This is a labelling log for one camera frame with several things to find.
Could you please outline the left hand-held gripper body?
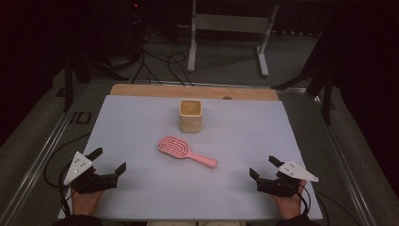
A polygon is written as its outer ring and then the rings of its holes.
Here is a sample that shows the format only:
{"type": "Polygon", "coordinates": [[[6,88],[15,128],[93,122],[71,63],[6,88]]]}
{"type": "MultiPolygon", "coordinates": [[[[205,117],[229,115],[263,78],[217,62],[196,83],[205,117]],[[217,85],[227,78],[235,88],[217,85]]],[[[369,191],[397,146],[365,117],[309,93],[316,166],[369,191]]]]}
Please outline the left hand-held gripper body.
{"type": "Polygon", "coordinates": [[[93,161],[87,159],[87,155],[76,152],[63,179],[63,185],[70,186],[81,194],[116,188],[119,176],[115,172],[104,175],[97,174],[93,161]]]}

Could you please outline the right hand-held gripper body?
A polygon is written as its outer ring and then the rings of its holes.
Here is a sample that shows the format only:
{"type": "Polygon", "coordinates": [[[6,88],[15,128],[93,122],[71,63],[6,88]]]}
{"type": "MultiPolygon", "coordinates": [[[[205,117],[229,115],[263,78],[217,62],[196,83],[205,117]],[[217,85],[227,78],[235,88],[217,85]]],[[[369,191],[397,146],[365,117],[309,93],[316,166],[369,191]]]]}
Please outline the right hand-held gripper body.
{"type": "Polygon", "coordinates": [[[278,168],[275,180],[259,179],[257,190],[270,195],[289,198],[294,196],[299,188],[299,181],[318,182],[319,178],[305,168],[298,165],[295,161],[290,160],[283,162],[283,165],[278,168]]]}

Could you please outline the pink hairbrush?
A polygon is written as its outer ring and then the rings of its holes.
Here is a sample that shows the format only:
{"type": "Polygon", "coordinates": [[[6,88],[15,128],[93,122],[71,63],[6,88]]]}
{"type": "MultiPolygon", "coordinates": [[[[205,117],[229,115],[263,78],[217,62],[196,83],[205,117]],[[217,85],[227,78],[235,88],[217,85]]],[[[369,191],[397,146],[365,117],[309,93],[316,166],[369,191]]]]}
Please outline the pink hairbrush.
{"type": "Polygon", "coordinates": [[[189,144],[179,137],[166,136],[161,138],[158,142],[158,150],[179,159],[190,158],[211,169],[214,169],[217,165],[215,159],[192,152],[189,144]]]}

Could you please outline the beige square cup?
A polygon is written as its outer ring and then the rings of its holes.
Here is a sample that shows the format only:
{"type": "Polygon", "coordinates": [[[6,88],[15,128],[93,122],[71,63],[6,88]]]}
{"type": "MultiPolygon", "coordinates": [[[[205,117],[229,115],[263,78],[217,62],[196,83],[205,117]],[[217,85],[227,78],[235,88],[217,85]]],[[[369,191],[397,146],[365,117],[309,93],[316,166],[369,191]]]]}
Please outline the beige square cup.
{"type": "Polygon", "coordinates": [[[202,127],[202,102],[200,100],[181,100],[179,122],[181,132],[198,133],[202,127]]]}

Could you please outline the person's left hand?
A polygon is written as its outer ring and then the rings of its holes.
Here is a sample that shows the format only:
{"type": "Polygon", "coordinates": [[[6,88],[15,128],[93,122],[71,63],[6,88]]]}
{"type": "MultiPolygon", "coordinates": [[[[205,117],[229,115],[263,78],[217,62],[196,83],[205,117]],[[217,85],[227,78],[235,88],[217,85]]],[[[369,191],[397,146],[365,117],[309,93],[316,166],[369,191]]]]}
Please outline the person's left hand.
{"type": "Polygon", "coordinates": [[[88,194],[81,194],[73,190],[72,213],[74,215],[94,216],[97,211],[102,195],[103,195],[102,191],[96,191],[88,194]]]}

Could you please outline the person's right hand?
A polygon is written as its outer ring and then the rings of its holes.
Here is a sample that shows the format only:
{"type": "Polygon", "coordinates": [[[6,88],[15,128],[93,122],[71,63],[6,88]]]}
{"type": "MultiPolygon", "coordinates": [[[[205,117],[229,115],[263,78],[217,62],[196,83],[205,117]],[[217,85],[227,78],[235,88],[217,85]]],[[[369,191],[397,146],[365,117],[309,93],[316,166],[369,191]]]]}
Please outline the person's right hand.
{"type": "Polygon", "coordinates": [[[277,206],[280,217],[282,219],[290,219],[295,218],[301,215],[301,206],[302,206],[302,192],[306,185],[306,181],[299,181],[299,188],[297,193],[289,198],[282,198],[278,196],[272,195],[272,199],[277,206]]]}

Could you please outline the black floor socket box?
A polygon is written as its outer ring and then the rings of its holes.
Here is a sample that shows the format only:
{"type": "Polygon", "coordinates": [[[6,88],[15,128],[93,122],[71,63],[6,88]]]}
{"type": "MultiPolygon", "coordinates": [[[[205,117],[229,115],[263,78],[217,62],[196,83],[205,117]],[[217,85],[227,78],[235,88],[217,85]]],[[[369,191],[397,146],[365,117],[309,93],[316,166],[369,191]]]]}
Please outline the black floor socket box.
{"type": "Polygon", "coordinates": [[[74,112],[70,120],[70,124],[88,124],[90,123],[92,114],[89,112],[74,112]]]}

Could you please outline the white table mat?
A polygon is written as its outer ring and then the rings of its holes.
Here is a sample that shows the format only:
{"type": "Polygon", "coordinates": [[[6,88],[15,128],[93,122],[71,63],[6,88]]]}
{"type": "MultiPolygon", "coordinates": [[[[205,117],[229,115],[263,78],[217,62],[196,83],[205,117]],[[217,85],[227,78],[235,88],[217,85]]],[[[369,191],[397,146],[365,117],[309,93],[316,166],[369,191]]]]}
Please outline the white table mat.
{"type": "Polygon", "coordinates": [[[257,190],[249,169],[274,179],[280,161],[303,162],[283,103],[205,99],[202,128],[179,129],[177,98],[106,96],[87,153],[104,150],[93,165],[100,174],[126,163],[116,188],[101,198],[97,215],[114,220],[265,220],[279,216],[257,190]],[[214,169],[158,150],[166,136],[217,161],[214,169]]]}

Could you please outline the black tripod stand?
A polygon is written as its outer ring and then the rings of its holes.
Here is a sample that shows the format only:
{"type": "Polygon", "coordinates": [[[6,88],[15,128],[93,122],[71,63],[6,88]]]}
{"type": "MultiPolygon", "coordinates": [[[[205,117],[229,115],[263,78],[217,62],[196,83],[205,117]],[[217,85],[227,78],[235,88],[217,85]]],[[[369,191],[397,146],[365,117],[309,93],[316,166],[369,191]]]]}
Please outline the black tripod stand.
{"type": "Polygon", "coordinates": [[[334,76],[332,70],[332,57],[333,53],[327,47],[326,38],[324,35],[321,35],[314,45],[301,73],[282,84],[272,86],[272,89],[288,89],[291,86],[310,78],[311,82],[306,87],[305,93],[308,96],[316,97],[319,95],[321,90],[324,91],[322,117],[327,124],[330,124],[329,110],[334,76]]]}
{"type": "Polygon", "coordinates": [[[88,68],[94,68],[104,75],[120,81],[125,81],[126,78],[114,73],[110,68],[105,67],[99,61],[83,54],[83,53],[65,53],[64,54],[64,112],[67,112],[73,103],[73,76],[83,83],[90,81],[88,68]]]}

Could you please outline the grey metal stand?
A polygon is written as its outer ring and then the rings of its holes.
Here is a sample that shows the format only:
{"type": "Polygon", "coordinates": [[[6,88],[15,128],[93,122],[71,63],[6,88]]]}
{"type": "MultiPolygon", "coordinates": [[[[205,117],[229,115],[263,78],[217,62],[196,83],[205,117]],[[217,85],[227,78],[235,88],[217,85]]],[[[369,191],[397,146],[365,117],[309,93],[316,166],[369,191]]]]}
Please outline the grey metal stand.
{"type": "Polygon", "coordinates": [[[265,48],[269,41],[278,9],[278,5],[273,5],[271,12],[267,18],[203,14],[197,13],[197,0],[192,0],[190,25],[191,40],[187,61],[187,70],[192,73],[196,68],[196,35],[198,30],[243,32],[263,34],[263,42],[257,47],[256,51],[261,75],[263,77],[267,77],[269,75],[269,70],[265,58],[265,48]]]}

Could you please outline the aluminium floor rail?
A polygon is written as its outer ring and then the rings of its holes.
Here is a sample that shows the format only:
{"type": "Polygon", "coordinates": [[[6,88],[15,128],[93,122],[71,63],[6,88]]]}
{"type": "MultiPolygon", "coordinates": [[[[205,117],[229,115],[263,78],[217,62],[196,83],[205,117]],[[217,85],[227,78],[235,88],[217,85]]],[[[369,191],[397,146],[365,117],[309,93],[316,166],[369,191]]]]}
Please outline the aluminium floor rail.
{"type": "Polygon", "coordinates": [[[343,182],[348,190],[349,196],[354,204],[359,216],[359,220],[363,226],[376,226],[375,219],[367,205],[359,185],[355,179],[352,170],[346,161],[343,150],[339,145],[330,126],[325,122],[322,116],[322,103],[318,97],[309,97],[313,111],[316,113],[316,119],[320,121],[321,127],[327,135],[327,140],[330,143],[331,151],[334,156],[340,174],[343,177],[343,182]]]}
{"type": "Polygon", "coordinates": [[[0,226],[51,225],[61,208],[55,183],[77,151],[85,150],[91,125],[73,124],[78,113],[94,114],[85,103],[90,85],[74,92],[69,110],[53,87],[32,108],[0,148],[0,226]]]}

